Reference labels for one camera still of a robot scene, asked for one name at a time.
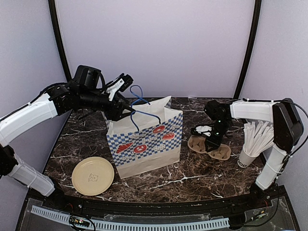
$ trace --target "marble table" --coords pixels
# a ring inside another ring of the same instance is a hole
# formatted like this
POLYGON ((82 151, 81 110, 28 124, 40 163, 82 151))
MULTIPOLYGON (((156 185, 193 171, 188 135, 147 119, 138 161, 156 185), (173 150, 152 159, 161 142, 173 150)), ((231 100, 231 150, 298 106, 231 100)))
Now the marble table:
MULTIPOLYGON (((249 187, 262 170, 258 157, 248 168, 237 165, 244 143, 243 123, 234 120, 224 137, 232 149, 229 160, 219 161, 209 155, 191 153, 187 146, 190 130, 197 124, 212 121, 203 112, 204 104, 212 99, 173 98, 171 108, 183 111, 183 136, 178 163, 121 180, 107 144, 107 128, 101 112, 78 120, 86 110, 69 117, 47 162, 45 174, 56 179, 65 194, 105 201, 133 203, 191 202, 226 198, 249 193, 249 187), (74 167, 83 159, 100 156, 113 164, 115 178, 111 187, 97 196, 84 196, 73 187, 74 167)), ((225 103, 229 99, 216 99, 225 103)))

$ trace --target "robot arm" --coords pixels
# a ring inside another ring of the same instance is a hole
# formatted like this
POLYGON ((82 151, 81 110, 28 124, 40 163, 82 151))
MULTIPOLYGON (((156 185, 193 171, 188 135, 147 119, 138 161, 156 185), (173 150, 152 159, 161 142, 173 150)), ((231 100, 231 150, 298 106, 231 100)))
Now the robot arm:
POLYGON ((220 146, 223 136, 232 124, 232 119, 264 120, 273 123, 274 146, 266 165, 256 180, 256 185, 265 190, 281 174, 280 171, 285 166, 285 157, 291 153, 304 131, 302 121, 292 103, 291 99, 284 99, 280 102, 238 100, 233 103, 218 103, 215 100, 209 101, 205 105, 205 112, 212 120, 215 120, 213 127, 197 126, 192 129, 192 133, 207 136, 205 148, 210 152, 220 146))
POLYGON ((1 118, 0 176, 13 177, 44 196, 59 194, 62 191, 60 186, 26 164, 9 144, 35 125, 72 109, 99 110, 105 113, 107 119, 115 121, 130 115, 134 110, 118 91, 124 91, 132 82, 131 76, 121 74, 105 85, 100 70, 81 65, 67 84, 46 88, 34 101, 1 118), (99 78, 102 79, 102 89, 96 88, 99 78))

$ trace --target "paper cup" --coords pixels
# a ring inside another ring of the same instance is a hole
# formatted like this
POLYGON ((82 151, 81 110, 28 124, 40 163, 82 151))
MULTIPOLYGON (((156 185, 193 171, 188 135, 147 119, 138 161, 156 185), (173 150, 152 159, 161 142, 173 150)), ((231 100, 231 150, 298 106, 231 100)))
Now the paper cup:
POLYGON ((256 159, 256 157, 250 157, 247 155, 247 153, 244 151, 244 148, 242 149, 240 156, 237 160, 237 164, 242 167, 242 168, 246 168, 248 167, 254 160, 256 159))

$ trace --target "checkered bag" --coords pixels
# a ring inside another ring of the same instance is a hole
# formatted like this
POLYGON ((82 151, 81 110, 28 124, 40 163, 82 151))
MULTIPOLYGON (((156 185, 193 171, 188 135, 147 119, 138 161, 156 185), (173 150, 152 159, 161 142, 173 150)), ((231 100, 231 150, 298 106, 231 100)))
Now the checkered bag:
POLYGON ((108 145, 121 179, 180 160, 183 112, 168 108, 170 102, 171 96, 134 105, 142 113, 133 120, 108 121, 108 145))

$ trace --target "beige plate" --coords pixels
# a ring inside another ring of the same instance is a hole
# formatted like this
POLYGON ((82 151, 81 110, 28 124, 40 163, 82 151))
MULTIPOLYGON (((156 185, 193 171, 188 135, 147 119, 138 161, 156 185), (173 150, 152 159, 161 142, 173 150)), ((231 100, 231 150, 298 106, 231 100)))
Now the beige plate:
POLYGON ((108 160, 90 157, 79 162, 72 174, 74 188, 86 196, 106 191, 114 180, 115 172, 108 160))

